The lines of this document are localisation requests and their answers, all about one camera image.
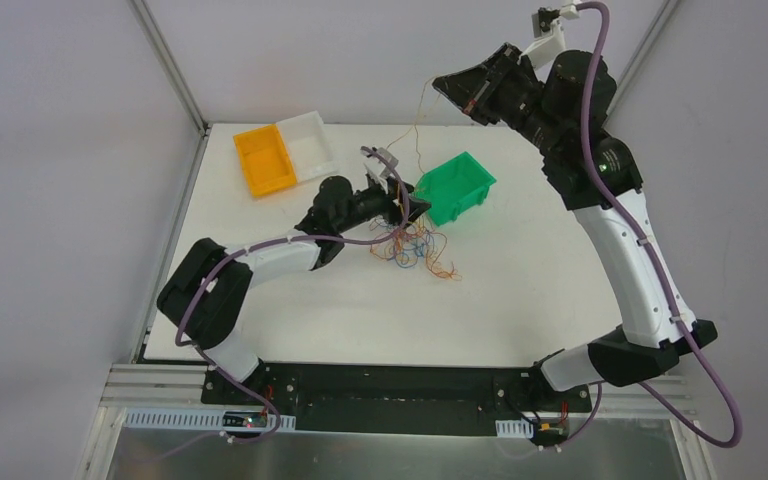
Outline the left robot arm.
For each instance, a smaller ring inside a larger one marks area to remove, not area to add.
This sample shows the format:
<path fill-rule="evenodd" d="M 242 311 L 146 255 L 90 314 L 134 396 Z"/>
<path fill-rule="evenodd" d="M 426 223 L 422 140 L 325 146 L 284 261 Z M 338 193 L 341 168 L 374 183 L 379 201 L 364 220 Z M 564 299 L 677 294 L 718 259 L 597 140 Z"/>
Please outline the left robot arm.
<path fill-rule="evenodd" d="M 280 276 L 314 271 L 344 248 L 344 233 L 379 218 L 392 227 L 414 223 L 431 207 L 410 184 L 389 177 L 353 190 L 343 176 L 320 183 L 311 207 L 283 239 L 266 240 L 237 251 L 211 238 L 195 242 L 156 300 L 160 313 L 189 343 L 228 375 L 226 389 L 241 404 L 257 402 L 265 378 L 261 358 L 246 346 L 238 325 L 244 300 L 256 286 Z"/>

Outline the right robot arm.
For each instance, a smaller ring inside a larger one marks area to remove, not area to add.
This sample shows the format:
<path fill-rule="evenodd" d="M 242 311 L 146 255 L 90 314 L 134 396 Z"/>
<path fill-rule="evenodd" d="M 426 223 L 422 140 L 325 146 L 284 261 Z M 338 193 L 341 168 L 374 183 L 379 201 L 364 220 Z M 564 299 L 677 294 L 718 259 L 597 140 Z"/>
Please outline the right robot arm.
<path fill-rule="evenodd" d="M 618 304 L 614 330 L 532 368 L 533 405 L 553 409 L 585 384 L 658 377 L 717 339 L 713 322 L 694 314 L 665 266 L 630 149 L 604 128 L 617 90 L 604 60 L 566 50 L 539 79 L 530 59 L 504 44 L 432 85 L 474 122 L 504 123 L 539 150 L 543 174 L 592 242 Z"/>

